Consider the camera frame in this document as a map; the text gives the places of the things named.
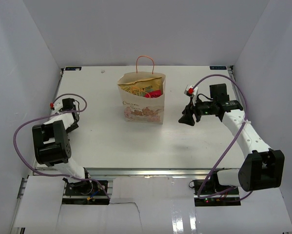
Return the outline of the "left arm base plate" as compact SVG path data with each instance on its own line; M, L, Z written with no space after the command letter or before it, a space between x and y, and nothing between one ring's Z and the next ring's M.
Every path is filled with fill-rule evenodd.
M105 195L108 192L108 181L99 180L101 187L92 182L90 185L73 187L65 184L62 197L64 205L109 205L109 198Z

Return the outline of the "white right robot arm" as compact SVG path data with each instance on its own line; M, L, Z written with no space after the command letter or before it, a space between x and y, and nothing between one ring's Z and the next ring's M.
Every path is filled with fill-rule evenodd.
M236 138L244 162L239 169L215 170L212 173L210 189L219 195L228 186L241 187L244 191L277 188L281 185L284 168L284 154L273 150L258 135L248 120L238 100L231 100L225 84L210 86L210 98L199 99L198 89L188 85L184 91L190 102L182 111L179 123L194 126L202 116L216 116Z

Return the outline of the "yellow kettle chips bag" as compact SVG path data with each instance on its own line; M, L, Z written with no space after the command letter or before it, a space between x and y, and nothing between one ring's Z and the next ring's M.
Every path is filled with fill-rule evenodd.
M153 77L153 78L147 78L147 79L140 79L140 80L120 84L119 87L122 90L139 97L144 97L146 93L156 91L156 90L161 90L163 94L163 78Z

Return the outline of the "red snack wrapper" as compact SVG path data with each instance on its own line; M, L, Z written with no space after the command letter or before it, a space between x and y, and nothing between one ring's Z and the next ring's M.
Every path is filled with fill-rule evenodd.
M146 98L158 98L162 95L161 90L156 90L156 91L152 91L149 93L146 93L146 95L144 97Z

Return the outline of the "beige cream bear paper bag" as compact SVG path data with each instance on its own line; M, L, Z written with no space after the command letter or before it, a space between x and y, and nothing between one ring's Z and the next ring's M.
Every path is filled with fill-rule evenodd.
M163 94L158 98L139 97L119 87L120 84L153 77L163 78ZM136 63L134 72L125 73L117 82L125 121L162 124L164 120L165 81L165 74L156 73L154 70L150 72L140 71L138 63Z

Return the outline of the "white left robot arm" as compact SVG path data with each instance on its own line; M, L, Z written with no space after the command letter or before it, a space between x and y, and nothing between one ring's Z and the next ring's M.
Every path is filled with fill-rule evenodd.
M80 178L76 189L83 195L92 191L93 183L88 172L72 159L72 149L68 134L78 128L79 113L77 100L64 98L51 104L56 116L43 124L32 127L36 161L41 165L53 167L69 177Z

